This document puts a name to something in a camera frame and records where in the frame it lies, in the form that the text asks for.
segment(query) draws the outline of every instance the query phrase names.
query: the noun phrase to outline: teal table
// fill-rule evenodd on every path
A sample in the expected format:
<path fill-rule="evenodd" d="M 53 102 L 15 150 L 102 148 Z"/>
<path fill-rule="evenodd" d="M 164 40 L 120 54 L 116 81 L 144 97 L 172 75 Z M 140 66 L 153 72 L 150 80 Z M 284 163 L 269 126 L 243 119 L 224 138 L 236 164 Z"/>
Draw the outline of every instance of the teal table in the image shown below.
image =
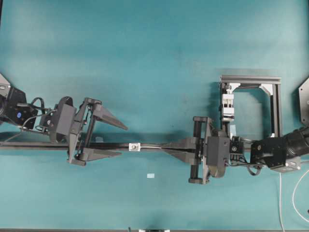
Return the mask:
<path fill-rule="evenodd" d="M 50 107 L 63 96 L 75 106 L 102 100 L 129 127 L 96 124 L 106 142 L 154 143 L 191 136 L 193 116 L 218 125 L 221 74 L 279 75 L 288 133 L 301 126 L 295 90 L 309 74 L 308 18 L 306 0 L 4 0 L 0 73 Z M 238 135 L 269 134 L 266 95 L 238 91 L 235 107 Z M 286 229 L 309 228 L 292 207 L 308 168 L 283 175 Z M 163 152 L 81 168 L 64 151 L 1 151 L 0 228 L 280 229 L 277 172 L 230 168 L 206 186 L 188 176 Z M 308 178 L 296 193 L 306 216 Z"/>

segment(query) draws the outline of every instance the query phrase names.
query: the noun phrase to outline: black plastic part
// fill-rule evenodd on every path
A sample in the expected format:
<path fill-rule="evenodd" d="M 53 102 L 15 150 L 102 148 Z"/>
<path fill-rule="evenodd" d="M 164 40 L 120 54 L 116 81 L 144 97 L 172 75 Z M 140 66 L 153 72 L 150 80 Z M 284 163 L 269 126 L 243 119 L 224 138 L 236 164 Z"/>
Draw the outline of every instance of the black plastic part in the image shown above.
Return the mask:
<path fill-rule="evenodd" d="M 119 155 L 121 155 L 120 152 L 84 148 L 82 154 L 78 155 L 76 158 L 81 161 L 93 161 L 93 160 L 100 160 L 100 159 L 109 158 L 109 157 L 115 157 Z"/>
<path fill-rule="evenodd" d="M 284 137 L 267 138 L 252 144 L 250 163 L 265 162 L 268 168 L 277 169 L 285 166 L 286 154 Z"/>
<path fill-rule="evenodd" d="M 27 103 L 26 94 L 17 88 L 10 87 L 7 97 L 1 97 L 0 120 L 23 126 L 26 120 L 38 114 L 37 110 L 29 106 L 17 106 L 19 103 Z M 29 120 L 24 126 L 27 127 L 27 129 L 33 129 L 35 119 L 36 118 Z"/>
<path fill-rule="evenodd" d="M 72 123 L 74 121 L 76 108 L 73 107 L 71 97 L 64 97 L 60 100 L 55 108 L 56 112 L 50 118 L 50 122 L 46 122 L 49 117 L 44 118 L 40 125 L 48 125 L 49 137 L 52 143 L 61 142 L 69 135 Z"/>
<path fill-rule="evenodd" d="M 243 162 L 245 161 L 244 152 L 244 143 L 240 140 L 240 137 L 234 136 L 230 143 L 231 164 L 243 164 Z"/>
<path fill-rule="evenodd" d="M 202 178 L 198 177 L 198 166 L 200 164 L 200 157 L 201 154 L 201 133 L 202 133 L 202 123 L 205 122 L 206 117 L 194 117 L 194 129 L 193 129 L 193 137 L 196 138 L 196 148 L 195 148 L 195 155 L 194 155 L 194 161 L 191 162 L 191 168 L 190 168 L 190 178 L 189 183 L 202 183 Z"/>
<path fill-rule="evenodd" d="M 220 178 L 225 174 L 225 163 L 230 157 L 230 139 L 228 137 L 209 137 L 207 162 L 212 177 Z"/>
<path fill-rule="evenodd" d="M 301 128 L 284 136 L 288 158 L 309 154 L 309 128 Z"/>

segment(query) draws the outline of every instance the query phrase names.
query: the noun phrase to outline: white tape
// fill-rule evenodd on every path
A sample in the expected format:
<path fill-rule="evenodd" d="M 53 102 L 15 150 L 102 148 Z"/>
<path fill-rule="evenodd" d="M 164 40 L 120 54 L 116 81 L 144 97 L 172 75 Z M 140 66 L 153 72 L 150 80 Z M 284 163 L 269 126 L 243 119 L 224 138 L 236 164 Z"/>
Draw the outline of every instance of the white tape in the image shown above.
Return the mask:
<path fill-rule="evenodd" d="M 154 178 L 155 177 L 154 175 L 155 175 L 154 173 L 147 173 L 147 178 Z"/>

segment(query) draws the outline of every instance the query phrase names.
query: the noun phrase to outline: metal plate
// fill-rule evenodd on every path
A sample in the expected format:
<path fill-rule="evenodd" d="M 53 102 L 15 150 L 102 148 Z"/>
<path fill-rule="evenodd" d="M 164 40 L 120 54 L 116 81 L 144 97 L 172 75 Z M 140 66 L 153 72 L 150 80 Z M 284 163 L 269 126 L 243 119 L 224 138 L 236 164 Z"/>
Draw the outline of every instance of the metal plate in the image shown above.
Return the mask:
<path fill-rule="evenodd" d="M 309 78 L 298 88 L 300 120 L 309 126 Z"/>

